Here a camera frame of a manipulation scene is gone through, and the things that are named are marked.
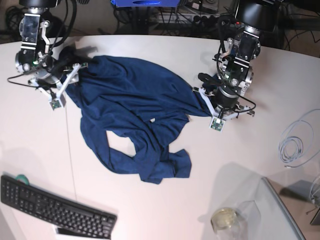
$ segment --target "blue shirt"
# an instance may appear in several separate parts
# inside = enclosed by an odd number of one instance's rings
[[[155,184],[163,178],[189,177],[187,152],[171,153],[169,144],[188,123],[187,115],[210,112],[181,77],[137,58],[96,56],[66,92],[82,110],[86,144],[110,171],[139,174],[142,181]],[[110,148],[106,130],[129,137],[136,155]]]

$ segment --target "keyboard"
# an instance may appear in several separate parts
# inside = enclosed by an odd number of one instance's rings
[[[33,217],[86,237],[110,239],[117,216],[66,200],[1,176],[1,202]]]

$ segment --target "navy blue t-shirt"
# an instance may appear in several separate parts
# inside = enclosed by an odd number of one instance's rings
[[[82,110],[86,144],[110,171],[139,174],[142,181],[155,184],[189,177],[187,152],[170,153],[169,144],[188,123],[187,115],[205,117],[210,112],[181,77],[137,58],[96,56],[66,92]],[[136,155],[110,148],[106,130],[129,137]]]

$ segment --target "table surface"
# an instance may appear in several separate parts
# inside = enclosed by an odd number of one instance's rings
[[[73,43],[77,48],[98,47],[91,57],[134,57],[162,65],[194,87],[201,86],[198,73],[216,72],[212,58],[219,47],[217,40],[137,35],[75,37],[65,45]],[[246,94],[257,103],[255,117],[230,120],[220,133],[209,129],[209,117],[190,116],[190,122],[169,146],[171,152],[185,149],[189,153],[190,178],[164,179],[155,185],[140,181],[137,174],[112,173],[99,162],[81,135],[81,111],[69,98],[65,110],[52,112],[39,92],[5,82],[6,77],[16,74],[13,59],[19,47],[20,43],[0,45],[0,109],[4,116],[0,118],[0,171],[24,173],[36,186],[117,214],[114,240],[215,239],[211,215],[231,205],[230,196],[237,189],[249,188],[246,181],[250,176],[266,176],[289,186],[301,179],[312,181],[318,174],[317,159],[301,168],[287,169],[277,155],[282,131],[319,106],[318,58],[263,47],[252,61],[254,79]],[[318,117],[310,118],[314,129],[320,129]],[[107,135],[111,147],[135,153],[129,139],[112,132]],[[315,139],[315,144],[319,145],[320,139]],[[245,198],[241,196],[232,204],[236,206]],[[24,228],[28,216],[13,212],[22,232],[27,231],[26,239],[38,239],[32,234],[35,227]]]

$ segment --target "blue box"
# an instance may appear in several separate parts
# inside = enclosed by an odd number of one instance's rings
[[[115,0],[117,7],[176,7],[180,0]]]

